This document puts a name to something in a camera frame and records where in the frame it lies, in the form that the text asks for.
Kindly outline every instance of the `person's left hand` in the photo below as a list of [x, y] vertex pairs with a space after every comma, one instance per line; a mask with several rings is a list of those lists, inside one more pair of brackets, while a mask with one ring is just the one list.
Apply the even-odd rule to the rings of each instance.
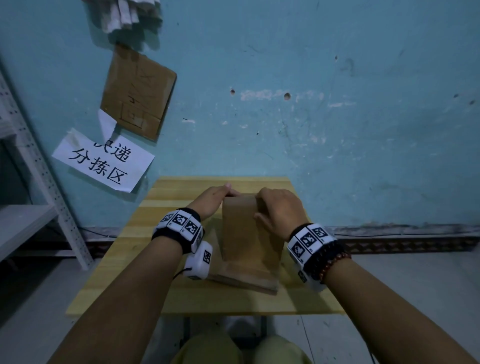
[[241, 193], [232, 188], [231, 183], [223, 186], [209, 187], [200, 196], [194, 199], [187, 207], [195, 210], [203, 221], [212, 216], [218, 210], [226, 196], [240, 196]]

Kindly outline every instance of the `hand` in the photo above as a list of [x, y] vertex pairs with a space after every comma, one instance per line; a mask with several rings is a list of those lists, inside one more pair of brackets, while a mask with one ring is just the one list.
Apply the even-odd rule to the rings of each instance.
[[264, 187], [256, 197], [265, 201], [270, 216], [257, 212], [253, 217], [284, 241], [288, 241], [291, 233], [298, 226], [308, 223], [300, 199], [292, 192]]
[[194, 199], [187, 207], [195, 210], [203, 221], [212, 216], [220, 207], [226, 196], [240, 196], [241, 193], [232, 188], [231, 183], [223, 186], [209, 187]]

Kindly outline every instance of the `yellow pants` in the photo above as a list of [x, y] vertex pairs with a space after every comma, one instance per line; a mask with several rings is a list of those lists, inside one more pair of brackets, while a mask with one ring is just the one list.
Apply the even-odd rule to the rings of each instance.
[[[187, 341], [171, 364], [243, 364], [241, 351], [222, 331], [205, 333]], [[280, 336], [265, 338], [253, 353], [252, 364], [312, 364], [294, 343]]]

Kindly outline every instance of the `person's right hand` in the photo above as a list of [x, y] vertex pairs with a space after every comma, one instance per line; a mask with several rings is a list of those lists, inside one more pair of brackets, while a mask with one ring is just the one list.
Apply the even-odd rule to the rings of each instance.
[[257, 212], [253, 217], [284, 241], [298, 226], [309, 222], [300, 199], [288, 190], [264, 187], [256, 197], [265, 201], [270, 216]]

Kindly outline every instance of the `forearm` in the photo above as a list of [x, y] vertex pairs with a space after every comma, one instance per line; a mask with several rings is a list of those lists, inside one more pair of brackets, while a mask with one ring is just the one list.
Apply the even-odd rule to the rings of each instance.
[[182, 256], [158, 237], [80, 317], [49, 363], [139, 363]]
[[325, 284], [381, 363], [476, 363], [427, 316], [350, 259]]

